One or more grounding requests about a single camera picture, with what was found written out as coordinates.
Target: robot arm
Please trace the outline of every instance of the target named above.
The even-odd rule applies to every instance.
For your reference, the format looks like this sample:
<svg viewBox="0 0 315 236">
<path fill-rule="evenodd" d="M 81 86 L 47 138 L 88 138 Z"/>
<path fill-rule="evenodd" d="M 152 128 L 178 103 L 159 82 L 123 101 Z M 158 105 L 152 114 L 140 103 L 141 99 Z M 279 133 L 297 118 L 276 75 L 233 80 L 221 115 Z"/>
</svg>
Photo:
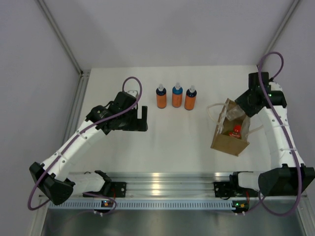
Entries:
<svg viewBox="0 0 315 236">
<path fill-rule="evenodd" d="M 238 104 L 229 111 L 226 117 L 229 120 L 243 114 L 249 117 L 258 115 L 266 134 L 270 156 L 271 170 L 267 172 L 239 172 L 231 176 L 231 181 L 237 188 L 253 189 L 260 191 L 264 196 L 292 196 L 297 195 L 297 171 L 291 151 L 294 150 L 301 168 L 302 191 L 315 178 L 314 168 L 305 167 L 304 161 L 296 150 L 290 126 L 287 121 L 286 101 L 281 87 L 269 81 L 268 72 L 262 72 L 262 80 L 267 94 L 281 117 L 283 124 L 276 119 L 270 109 L 258 80 L 258 73 L 249 74 L 249 89 L 238 97 Z M 284 126 L 291 139 L 293 148 L 290 148 L 284 131 Z"/>
<path fill-rule="evenodd" d="M 30 166 L 31 175 L 37 182 L 44 171 L 56 160 L 56 157 L 60 156 L 38 186 L 55 205 L 63 203 L 71 195 L 90 191 L 99 192 L 102 190 L 103 194 L 106 195 L 110 188 L 111 179 L 105 173 L 95 171 L 95 173 L 86 173 L 85 175 L 71 175 L 69 172 L 83 154 L 111 130 L 147 131 L 147 107 L 142 107 L 141 119 L 137 118 L 137 108 L 133 108 L 121 116 L 91 127 L 85 132 L 82 130 L 104 118 L 126 110 L 135 102 L 134 96 L 122 91 L 117 94 L 114 101 L 108 104 L 108 108 L 106 108 L 107 106 L 94 107 L 76 133 L 59 150 L 41 164 L 34 162 Z"/>
</svg>

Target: cable clip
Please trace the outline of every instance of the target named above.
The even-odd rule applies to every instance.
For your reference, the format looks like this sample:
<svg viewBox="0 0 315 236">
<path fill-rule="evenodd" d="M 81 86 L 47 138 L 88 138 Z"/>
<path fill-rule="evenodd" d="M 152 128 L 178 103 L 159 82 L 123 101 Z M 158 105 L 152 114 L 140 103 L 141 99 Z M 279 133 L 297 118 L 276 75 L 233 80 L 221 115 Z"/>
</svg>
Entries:
<svg viewBox="0 0 315 236">
<path fill-rule="evenodd" d="M 75 131 L 75 133 L 76 133 L 77 135 L 79 135 L 82 139 L 88 139 L 87 136 L 84 136 L 83 134 L 81 134 L 81 131 L 80 131 L 80 130 Z"/>
<path fill-rule="evenodd" d="M 61 154 L 61 152 L 59 152 L 59 150 L 56 151 L 56 153 L 57 153 L 57 156 L 60 156 L 60 157 L 64 158 L 63 155 Z"/>
<path fill-rule="evenodd" d="M 281 148 L 280 151 L 297 151 L 296 148 Z"/>
</svg>

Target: bottle cap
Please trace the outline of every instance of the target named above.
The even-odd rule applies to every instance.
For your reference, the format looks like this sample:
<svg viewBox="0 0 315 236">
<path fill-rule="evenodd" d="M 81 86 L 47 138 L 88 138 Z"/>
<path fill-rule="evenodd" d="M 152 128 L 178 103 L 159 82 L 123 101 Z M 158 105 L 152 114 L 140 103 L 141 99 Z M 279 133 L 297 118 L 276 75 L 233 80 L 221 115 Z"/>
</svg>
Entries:
<svg viewBox="0 0 315 236">
<path fill-rule="evenodd" d="M 160 84 L 160 85 L 158 86 L 158 90 L 159 90 L 159 91 L 163 91 L 163 89 L 164 89 L 163 84 Z"/>
<path fill-rule="evenodd" d="M 189 89 L 190 92 L 195 92 L 195 90 L 196 90 L 196 89 L 195 89 L 195 86 L 194 86 L 194 85 L 192 85 L 192 86 L 190 87 L 190 89 Z"/>
<path fill-rule="evenodd" d="M 181 88 L 181 85 L 180 85 L 179 83 L 176 83 L 175 89 L 176 89 L 176 90 L 179 90 L 180 88 Z"/>
<path fill-rule="evenodd" d="M 237 124 L 237 125 L 234 126 L 233 131 L 234 131 L 235 133 L 239 133 L 239 132 L 241 132 L 241 128 L 242 128 L 242 126 L 239 125 L 239 124 Z"/>
</svg>

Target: white table surface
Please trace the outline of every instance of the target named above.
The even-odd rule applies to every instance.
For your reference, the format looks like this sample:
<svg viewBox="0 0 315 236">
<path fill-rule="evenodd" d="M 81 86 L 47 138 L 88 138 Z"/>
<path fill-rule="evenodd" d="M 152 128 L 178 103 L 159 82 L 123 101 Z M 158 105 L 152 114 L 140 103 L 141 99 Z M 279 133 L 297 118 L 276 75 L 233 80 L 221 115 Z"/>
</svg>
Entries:
<svg viewBox="0 0 315 236">
<path fill-rule="evenodd" d="M 249 136 L 250 145 L 238 156 L 211 149 L 216 125 L 206 113 L 206 106 L 236 99 L 248 87 L 248 74 L 256 66 L 183 66 L 92 69 L 80 123 L 96 105 L 106 105 L 122 89 L 125 78 L 135 76 L 143 86 L 139 106 L 148 106 L 148 131 L 112 131 L 100 140 L 73 171 L 203 173 L 266 171 L 270 154 L 263 130 Z M 172 87 L 180 82 L 184 89 L 180 108 L 171 105 Z M 167 106 L 156 106 L 156 88 L 167 89 Z M 184 109 L 186 90 L 195 85 L 197 99 L 192 111 Z M 130 81 L 125 90 L 139 90 Z M 212 109 L 218 118 L 222 107 Z M 251 129 L 261 125 L 251 119 Z"/>
</svg>

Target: bottle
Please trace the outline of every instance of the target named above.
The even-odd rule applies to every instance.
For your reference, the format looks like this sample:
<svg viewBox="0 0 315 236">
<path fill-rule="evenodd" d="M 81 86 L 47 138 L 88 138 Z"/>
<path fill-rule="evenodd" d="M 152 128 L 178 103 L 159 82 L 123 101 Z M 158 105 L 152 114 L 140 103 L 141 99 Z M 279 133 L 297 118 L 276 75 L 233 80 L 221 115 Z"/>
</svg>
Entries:
<svg viewBox="0 0 315 236">
<path fill-rule="evenodd" d="M 235 125 L 233 131 L 229 132 L 229 136 L 241 139 L 241 125 Z"/>
<path fill-rule="evenodd" d="M 160 84 L 157 88 L 157 107 L 165 108 L 167 104 L 166 101 L 166 89 Z"/>
<path fill-rule="evenodd" d="M 190 87 L 190 89 L 188 89 L 186 92 L 186 97 L 185 97 L 185 109 L 186 110 L 190 111 L 194 108 L 196 96 L 197 96 L 197 91 L 195 89 L 195 86 L 192 85 Z"/>
<path fill-rule="evenodd" d="M 176 85 L 173 88 L 173 94 L 172 94 L 172 105 L 173 107 L 180 107 L 182 105 L 182 99 L 183 99 L 183 88 L 179 83 L 176 83 Z"/>
</svg>

